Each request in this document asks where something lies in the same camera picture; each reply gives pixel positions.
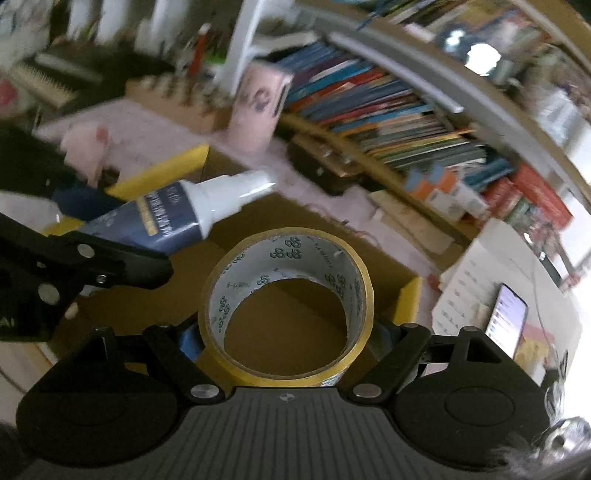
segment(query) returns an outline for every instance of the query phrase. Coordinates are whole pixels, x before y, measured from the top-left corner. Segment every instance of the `stack of books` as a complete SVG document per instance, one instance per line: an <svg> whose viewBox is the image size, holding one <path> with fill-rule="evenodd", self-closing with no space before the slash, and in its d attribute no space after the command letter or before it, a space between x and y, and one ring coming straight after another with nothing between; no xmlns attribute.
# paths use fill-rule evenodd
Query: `stack of books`
<svg viewBox="0 0 591 480"><path fill-rule="evenodd" d="M296 73L286 108L393 170L483 164L482 143L455 130L436 105L370 62L316 43L277 62Z"/></svg>

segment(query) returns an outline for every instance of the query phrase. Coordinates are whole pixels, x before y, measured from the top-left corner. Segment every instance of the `bottle label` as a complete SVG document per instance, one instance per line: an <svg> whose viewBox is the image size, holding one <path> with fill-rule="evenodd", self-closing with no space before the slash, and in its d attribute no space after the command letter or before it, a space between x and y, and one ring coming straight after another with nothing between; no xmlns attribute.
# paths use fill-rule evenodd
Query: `bottle label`
<svg viewBox="0 0 591 480"><path fill-rule="evenodd" d="M203 239L199 220L179 182L128 202L79 231L167 255Z"/></svg>

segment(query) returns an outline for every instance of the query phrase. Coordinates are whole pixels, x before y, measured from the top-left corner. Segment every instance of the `packing tape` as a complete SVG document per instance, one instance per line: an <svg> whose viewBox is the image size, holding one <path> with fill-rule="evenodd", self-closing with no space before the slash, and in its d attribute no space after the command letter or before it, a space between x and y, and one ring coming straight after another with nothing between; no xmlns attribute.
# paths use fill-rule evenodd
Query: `packing tape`
<svg viewBox="0 0 591 480"><path fill-rule="evenodd" d="M254 371L224 348L232 314L240 303L268 283L304 278L332 290L345 310L347 342L329 365L281 377ZM281 228L250 236L213 269L202 294L199 330L212 358L240 385L318 387L335 385L361 353L374 323L374 290L360 256L340 238L307 228Z"/></svg>

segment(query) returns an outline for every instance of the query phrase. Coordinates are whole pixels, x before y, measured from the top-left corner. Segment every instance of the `shelf board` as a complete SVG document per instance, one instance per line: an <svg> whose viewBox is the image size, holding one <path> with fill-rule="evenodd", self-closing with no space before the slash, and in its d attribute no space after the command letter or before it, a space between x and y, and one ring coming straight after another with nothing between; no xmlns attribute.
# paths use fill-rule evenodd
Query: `shelf board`
<svg viewBox="0 0 591 480"><path fill-rule="evenodd" d="M473 225L464 222L454 222L442 216L441 213L432 209L429 205L410 195L404 190L404 178L400 173L391 170L379 160L365 154L365 152L354 142L347 140L340 135L331 133L316 124L312 124L293 113L282 114L280 122L284 126L299 133L322 138L342 153L351 156L361 167L363 167L367 175L384 185L388 191L396 195L396 197L428 217L441 229L441 231L451 236L457 243L463 246L468 246L478 235L478 229Z"/></svg>
<svg viewBox="0 0 591 480"><path fill-rule="evenodd" d="M340 33L430 82L462 105L465 113L479 125L499 135L542 175L547 176L549 171L558 175L591 213L591 187L577 168L516 103L484 77L381 17L357 30L366 18L366 13L357 8L329 0L298 0L297 6L302 12L300 19L307 27L325 34Z"/></svg>

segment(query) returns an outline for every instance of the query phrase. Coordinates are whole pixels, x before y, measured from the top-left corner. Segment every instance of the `red pen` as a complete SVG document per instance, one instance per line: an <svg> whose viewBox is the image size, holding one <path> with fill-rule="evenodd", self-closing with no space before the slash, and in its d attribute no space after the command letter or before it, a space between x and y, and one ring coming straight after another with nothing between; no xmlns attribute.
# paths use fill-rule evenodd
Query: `red pen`
<svg viewBox="0 0 591 480"><path fill-rule="evenodd" d="M211 24L204 23L199 29L197 43L195 44L195 54L193 55L193 61L188 71L190 77L199 73L199 70L201 69L201 61L203 60L203 54L205 53L205 47L207 46L207 32L209 32L210 28Z"/></svg>

